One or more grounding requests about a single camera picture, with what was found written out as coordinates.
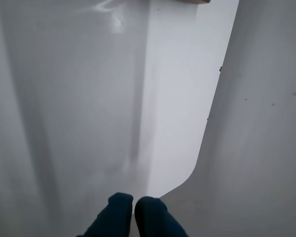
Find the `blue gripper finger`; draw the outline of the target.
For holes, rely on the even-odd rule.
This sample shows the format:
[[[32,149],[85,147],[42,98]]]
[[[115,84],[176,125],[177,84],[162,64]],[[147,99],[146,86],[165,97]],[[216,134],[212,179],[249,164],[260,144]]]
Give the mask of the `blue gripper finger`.
[[[133,196],[115,193],[97,215],[83,237],[128,237],[133,210]]]
[[[141,237],[186,237],[187,233],[159,198],[142,197],[135,205]]]

